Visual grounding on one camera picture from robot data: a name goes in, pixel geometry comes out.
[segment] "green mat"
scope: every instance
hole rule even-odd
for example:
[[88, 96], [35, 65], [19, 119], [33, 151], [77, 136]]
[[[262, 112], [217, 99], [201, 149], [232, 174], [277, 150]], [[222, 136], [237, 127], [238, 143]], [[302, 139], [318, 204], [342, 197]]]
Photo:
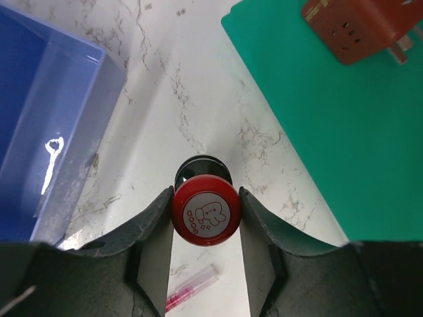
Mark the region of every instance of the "green mat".
[[350, 240], [423, 239], [423, 43], [344, 66], [300, 12], [244, 0], [222, 25]]

